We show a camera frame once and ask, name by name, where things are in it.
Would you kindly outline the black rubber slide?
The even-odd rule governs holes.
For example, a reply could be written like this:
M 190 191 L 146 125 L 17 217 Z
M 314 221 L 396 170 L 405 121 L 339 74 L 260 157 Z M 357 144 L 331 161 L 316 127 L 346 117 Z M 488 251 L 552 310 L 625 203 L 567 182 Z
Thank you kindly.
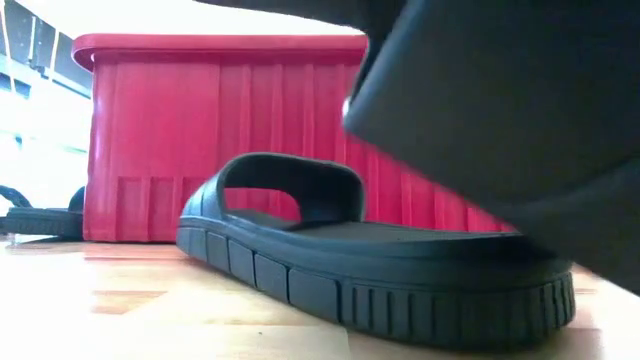
M 640 295 L 640 0 L 410 0 L 345 126 Z
M 22 193 L 4 185 L 0 185 L 0 196 L 12 203 L 7 214 L 0 216 L 0 233 L 83 239 L 85 187 L 74 193 L 66 208 L 33 207 Z
M 176 244 L 301 311 L 406 343 L 521 347 L 574 319 L 568 260 L 516 232 L 370 222 L 365 200 L 344 165 L 247 153 L 190 196 Z

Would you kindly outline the red plastic bin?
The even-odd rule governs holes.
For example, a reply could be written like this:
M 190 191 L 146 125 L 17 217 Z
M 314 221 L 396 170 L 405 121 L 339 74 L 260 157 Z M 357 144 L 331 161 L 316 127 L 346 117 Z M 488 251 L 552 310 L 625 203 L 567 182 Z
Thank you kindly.
M 342 128 L 361 35 L 87 34 L 93 76 L 83 234 L 167 243 L 184 204 L 230 159 L 279 152 L 335 161 L 364 180 L 369 220 L 494 232 L 503 224 Z

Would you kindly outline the dark window frame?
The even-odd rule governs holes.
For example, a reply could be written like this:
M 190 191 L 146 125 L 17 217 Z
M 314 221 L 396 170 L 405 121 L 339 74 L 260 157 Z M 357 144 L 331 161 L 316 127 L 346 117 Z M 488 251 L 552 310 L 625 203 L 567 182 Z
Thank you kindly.
M 72 39 L 16 0 L 2 2 L 0 90 L 14 90 L 27 98 L 42 78 L 89 98 L 92 75 L 72 59 Z

